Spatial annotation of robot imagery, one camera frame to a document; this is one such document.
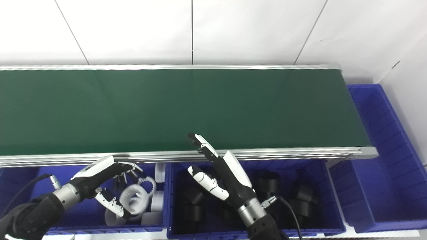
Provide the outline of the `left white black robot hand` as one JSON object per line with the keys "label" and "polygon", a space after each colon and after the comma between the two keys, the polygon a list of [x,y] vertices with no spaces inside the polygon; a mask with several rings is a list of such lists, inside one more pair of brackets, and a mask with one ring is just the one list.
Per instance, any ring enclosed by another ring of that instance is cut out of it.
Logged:
{"label": "left white black robot hand", "polygon": [[72,185],[77,190],[81,201],[95,198],[107,210],[128,220],[131,213],[110,190],[101,187],[109,179],[115,177],[125,179],[127,173],[134,179],[146,176],[135,163],[120,162],[116,161],[113,156],[104,156],[76,173],[67,184]]}

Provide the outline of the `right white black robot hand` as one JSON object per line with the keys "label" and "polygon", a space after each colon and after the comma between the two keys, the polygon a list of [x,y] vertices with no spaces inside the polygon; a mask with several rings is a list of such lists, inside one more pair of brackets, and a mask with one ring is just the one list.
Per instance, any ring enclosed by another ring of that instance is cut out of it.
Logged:
{"label": "right white black robot hand", "polygon": [[188,137],[199,147],[199,152],[209,160],[219,177],[211,177],[195,164],[191,165],[188,173],[201,187],[238,211],[262,209],[247,173],[231,151],[221,156],[201,135],[189,133]]}

